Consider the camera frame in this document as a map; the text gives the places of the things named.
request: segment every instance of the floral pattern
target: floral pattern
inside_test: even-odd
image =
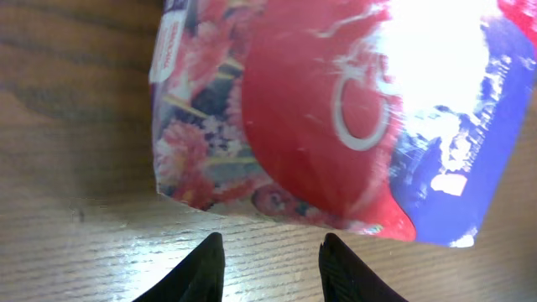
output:
[[[252,155],[242,125],[242,69],[266,0],[192,1],[195,27],[185,28],[169,79],[152,87],[162,91],[154,98],[159,191],[203,211],[232,214],[250,205],[274,220],[380,232],[296,199]]]

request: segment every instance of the wooden surface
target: wooden surface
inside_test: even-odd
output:
[[[154,193],[149,62],[160,0],[0,0],[0,300],[129,301],[210,232],[225,301],[321,301],[325,230]],[[341,234],[410,301],[537,301],[537,110],[474,248]]]

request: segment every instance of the crumpled plastic wrapper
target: crumpled plastic wrapper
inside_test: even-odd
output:
[[[159,193],[473,245],[534,80],[512,2],[165,1],[149,76]]]

